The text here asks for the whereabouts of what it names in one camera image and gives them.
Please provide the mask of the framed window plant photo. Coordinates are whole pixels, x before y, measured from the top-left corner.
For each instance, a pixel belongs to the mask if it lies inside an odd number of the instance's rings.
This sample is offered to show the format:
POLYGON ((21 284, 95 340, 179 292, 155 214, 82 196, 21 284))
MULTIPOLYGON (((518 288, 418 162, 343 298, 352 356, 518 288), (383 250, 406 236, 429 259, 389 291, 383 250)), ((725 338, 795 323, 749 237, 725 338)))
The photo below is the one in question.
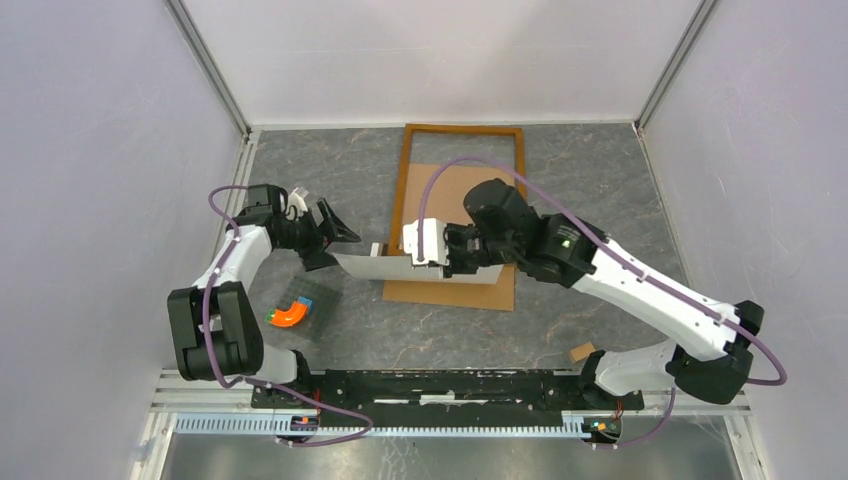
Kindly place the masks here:
POLYGON ((442 267, 415 266, 408 255, 361 256, 332 253, 332 256, 347 274, 361 280, 494 285, 504 269, 503 265, 481 267, 474 274, 453 274, 448 278, 442 267))

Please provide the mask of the wooden picture frame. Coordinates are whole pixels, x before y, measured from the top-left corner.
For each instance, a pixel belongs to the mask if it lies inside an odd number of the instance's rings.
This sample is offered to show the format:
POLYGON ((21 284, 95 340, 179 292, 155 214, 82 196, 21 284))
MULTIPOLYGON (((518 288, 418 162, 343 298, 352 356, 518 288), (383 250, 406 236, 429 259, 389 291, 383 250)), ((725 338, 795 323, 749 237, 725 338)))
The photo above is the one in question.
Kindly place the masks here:
POLYGON ((520 127, 494 125, 407 123, 404 126, 403 131, 403 138, 399 157, 398 175, 396 180, 395 196, 392 208, 392 217, 389 229, 389 237, 386 245, 386 253, 389 256, 398 256, 402 253, 401 221, 403 219, 405 192, 407 187, 409 168, 411 165, 413 137, 416 133, 511 137, 514 141, 515 170, 522 175, 526 173, 525 139, 523 129, 520 127))

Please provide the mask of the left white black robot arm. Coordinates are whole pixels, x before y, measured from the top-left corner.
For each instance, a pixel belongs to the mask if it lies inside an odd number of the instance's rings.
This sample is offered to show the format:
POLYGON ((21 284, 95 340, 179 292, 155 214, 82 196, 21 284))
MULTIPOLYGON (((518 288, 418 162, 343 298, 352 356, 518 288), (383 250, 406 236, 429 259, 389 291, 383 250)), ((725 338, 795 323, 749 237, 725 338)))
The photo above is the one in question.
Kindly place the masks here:
POLYGON ((176 364, 187 381, 217 381, 226 388, 255 378, 276 383, 290 407, 306 405, 314 394, 303 355, 265 344, 248 291, 261 264, 275 250, 295 252, 308 271, 336 265, 327 249, 358 243, 351 230, 320 198, 315 218, 300 190, 271 184, 248 186, 246 204, 224 218, 224 244, 212 264, 189 287, 166 301, 176 364))

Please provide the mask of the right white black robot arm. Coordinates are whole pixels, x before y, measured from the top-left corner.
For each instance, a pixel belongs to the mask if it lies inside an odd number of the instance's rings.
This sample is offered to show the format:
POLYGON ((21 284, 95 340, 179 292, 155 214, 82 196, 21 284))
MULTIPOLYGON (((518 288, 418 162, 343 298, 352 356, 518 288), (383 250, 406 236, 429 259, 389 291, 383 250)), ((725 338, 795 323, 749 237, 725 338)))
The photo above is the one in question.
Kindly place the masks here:
POLYGON ((726 405, 751 383, 750 346, 764 317, 755 302, 701 295, 573 214, 538 214, 500 179, 475 186, 463 204, 470 224, 446 223, 424 236, 438 247, 445 276, 513 265, 539 282, 610 303, 666 336, 649 347, 591 354, 577 382, 585 405, 602 408, 615 397, 670 387, 726 405))

